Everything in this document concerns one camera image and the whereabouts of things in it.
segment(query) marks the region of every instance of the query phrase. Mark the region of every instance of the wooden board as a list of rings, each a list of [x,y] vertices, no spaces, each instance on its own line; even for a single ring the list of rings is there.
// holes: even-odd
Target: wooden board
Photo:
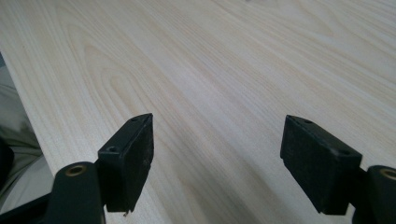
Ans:
[[[53,173],[153,113],[148,183],[108,223],[350,223],[284,167],[284,118],[396,166],[395,3],[2,0],[0,48]]]

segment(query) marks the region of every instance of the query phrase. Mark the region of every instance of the wood grain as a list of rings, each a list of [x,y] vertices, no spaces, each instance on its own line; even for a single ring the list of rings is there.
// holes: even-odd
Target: wood grain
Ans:
[[[2,0],[0,48],[53,173],[154,114],[148,183],[108,223],[350,223],[284,167],[284,118],[396,166],[395,3]]]

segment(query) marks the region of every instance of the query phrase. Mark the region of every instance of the light wooden surface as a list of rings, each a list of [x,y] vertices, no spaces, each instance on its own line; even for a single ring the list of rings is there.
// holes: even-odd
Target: light wooden surface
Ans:
[[[108,223],[350,223],[279,158],[311,119],[396,166],[396,2],[1,0],[0,48],[53,173],[152,112],[135,212]]]

